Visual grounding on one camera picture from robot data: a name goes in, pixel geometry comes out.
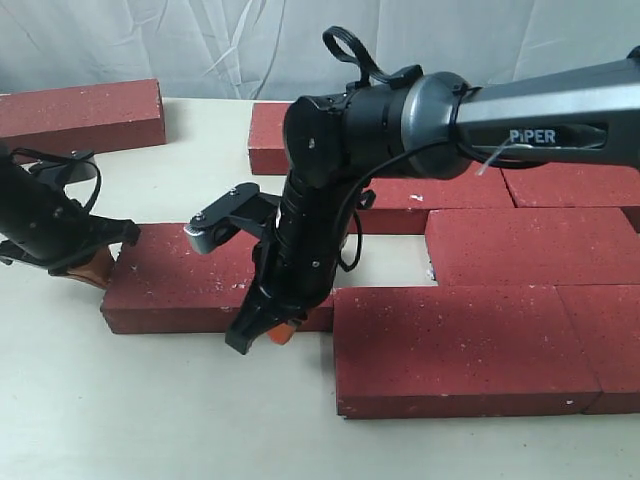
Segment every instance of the orange gripper tip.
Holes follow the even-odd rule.
[[[269,338],[273,343],[277,343],[278,345],[285,345],[293,334],[296,333],[296,327],[292,325],[287,325],[286,323],[281,323],[277,327],[272,328],[267,332]]]

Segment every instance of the metal bracket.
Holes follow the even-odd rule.
[[[193,216],[184,226],[191,247],[206,255],[231,240],[240,230],[260,239],[280,197],[260,191],[255,183],[242,183]]]

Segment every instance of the black strap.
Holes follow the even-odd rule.
[[[102,174],[100,173],[100,169],[96,164],[90,162],[91,158],[94,156],[94,152],[89,150],[84,155],[77,157],[63,157],[60,155],[54,155],[51,153],[39,152],[38,150],[33,150],[30,148],[15,148],[11,152],[11,157],[15,155],[20,155],[22,157],[32,158],[34,160],[49,162],[53,165],[48,167],[43,167],[42,170],[47,168],[53,168],[55,165],[65,165],[66,167],[60,170],[60,173],[57,175],[56,184],[60,188],[64,188],[71,177],[73,170],[81,163],[85,163],[87,165],[91,165],[91,167],[96,171],[96,185],[87,200],[87,203],[82,207],[83,211],[86,213],[91,212],[93,207],[95,206],[98,195],[100,194],[100,188],[102,187]]]
[[[341,40],[353,52],[349,55],[340,46],[336,39]],[[391,76],[383,72],[376,62],[371,58],[366,47],[350,31],[342,27],[329,27],[322,34],[322,40],[331,54],[343,63],[353,63],[360,69],[360,86],[370,85],[369,77],[381,83],[389,83]]]

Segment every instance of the black robotic arm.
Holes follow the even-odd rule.
[[[418,65],[382,72],[347,30],[323,34],[329,51],[360,69],[344,92],[303,96],[283,136],[289,173],[281,197],[238,185],[185,226],[207,254],[240,230],[257,238],[255,277],[226,342],[246,354],[269,333],[285,343],[331,293],[338,267],[362,248],[358,210],[373,178],[448,180],[473,163],[534,168],[547,162],[640,169],[640,60],[621,61],[485,88]],[[343,51],[336,40],[353,54]],[[354,218],[356,258],[341,258]]]

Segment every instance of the black cable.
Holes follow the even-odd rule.
[[[93,157],[92,151],[87,152],[87,154],[82,157],[69,158],[69,157],[54,155],[51,153],[39,152],[37,150],[33,150],[30,148],[18,147],[11,152],[12,157],[15,155],[21,155],[23,157],[33,158],[34,160],[46,161],[56,165],[69,165],[72,170],[76,168],[79,164],[90,165],[96,172],[96,184],[93,188],[93,192],[91,193],[91,196],[89,197],[89,200],[87,200],[87,203],[85,203],[85,205],[82,207],[82,210],[85,213],[91,212],[91,210],[93,209],[93,207],[95,206],[98,200],[98,196],[100,195],[100,189],[102,188],[102,173],[100,172],[100,169],[95,163],[89,161],[89,159]],[[52,165],[49,167],[42,167],[41,171],[48,170],[50,168],[54,168],[54,166]]]
[[[389,168],[393,165],[395,165],[396,163],[400,163],[404,160],[407,160],[409,158],[411,158],[412,156],[416,155],[417,153],[422,152],[423,150],[427,150],[428,148],[433,148],[433,147],[437,147],[440,145],[448,145],[450,144],[448,139],[443,139],[443,140],[435,140],[433,142],[429,142],[425,145],[422,145],[420,147],[416,147],[413,148],[411,150],[408,150],[400,155],[397,155],[393,158],[391,158],[390,160],[387,160],[386,162],[378,165],[375,168],[372,168],[371,170],[369,170],[369,172],[367,172],[365,175],[363,175],[362,177],[360,177],[360,179],[353,185],[353,187],[351,187],[351,189],[349,190],[349,193],[347,194],[347,196],[345,197],[345,199],[342,201],[342,203],[340,204],[340,207],[338,208],[338,212],[336,215],[336,221],[333,224],[333,237],[336,237],[340,234],[340,232],[338,231],[338,228],[340,226],[340,219],[342,218],[342,215],[344,213],[344,210],[347,208],[347,204],[351,201],[353,201],[353,196],[357,194],[358,190],[364,188],[364,186],[367,184],[367,182],[369,182],[371,180],[371,178],[376,175],[378,172]],[[350,272],[351,270],[355,269],[356,266],[358,265],[358,262],[360,261],[360,255],[361,255],[361,251],[362,251],[362,241],[363,241],[363,235],[362,235],[362,224],[360,223],[360,216],[358,215],[357,211],[354,210],[353,212],[353,217],[354,220],[356,222],[356,227],[359,228],[359,232],[358,232],[358,246],[356,247],[356,257],[353,261],[353,263],[351,265],[346,265],[344,260],[342,259],[342,256],[340,254],[339,258],[338,258],[338,264],[340,265],[340,267],[342,267],[343,270]]]
[[[338,265],[345,271],[351,272],[355,270],[360,263],[360,257],[362,256],[362,240],[363,240],[363,231],[362,231],[362,222],[360,221],[360,215],[357,211],[353,212],[353,220],[356,222],[356,232],[358,235],[358,244],[356,246],[356,256],[353,259],[353,262],[350,265],[347,265],[346,262],[342,259],[342,254],[338,257]]]

